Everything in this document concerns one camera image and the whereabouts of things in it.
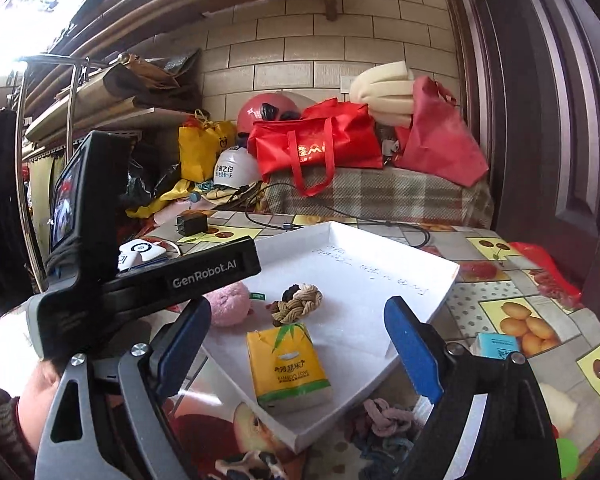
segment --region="person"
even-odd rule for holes
[[[33,480],[36,454],[61,379],[51,361],[36,365],[20,397],[0,389],[0,480]]]

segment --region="red bag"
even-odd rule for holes
[[[328,99],[308,107],[298,121],[257,121],[247,149],[258,160],[266,178],[291,168],[294,184],[303,196],[320,193],[341,168],[382,168],[382,151],[367,105]],[[326,179],[305,188],[302,165],[324,164]]]
[[[489,167],[454,108],[451,92],[422,76],[413,84],[413,101],[411,128],[395,127],[400,153],[394,155],[394,166],[434,174],[460,186],[475,184]]]

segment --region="white tray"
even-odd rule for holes
[[[398,363],[384,328],[384,304],[402,296],[428,322],[453,284],[458,265],[336,222],[256,241],[262,272],[244,280],[254,315],[230,328],[212,327],[204,351],[235,385],[250,408],[293,451],[310,446],[344,411],[368,396]],[[323,293],[318,310],[303,320],[328,379],[333,400],[273,418],[257,404],[245,334],[271,328],[267,303],[295,283]]]

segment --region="metal screw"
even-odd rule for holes
[[[451,355],[458,356],[462,355],[466,351],[466,348],[464,348],[464,346],[462,346],[460,343],[451,342],[446,345],[446,351]]]
[[[76,354],[71,357],[71,366],[80,366],[86,359],[87,356],[85,354]]]
[[[511,352],[511,360],[517,365],[526,363],[526,358],[520,352]]]
[[[147,343],[136,343],[131,347],[131,355],[133,357],[140,357],[141,355],[146,354],[149,349],[149,345]]]

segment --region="blue box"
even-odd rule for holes
[[[471,352],[482,357],[506,359],[511,352],[520,352],[520,346],[512,335],[479,333],[471,345]]]

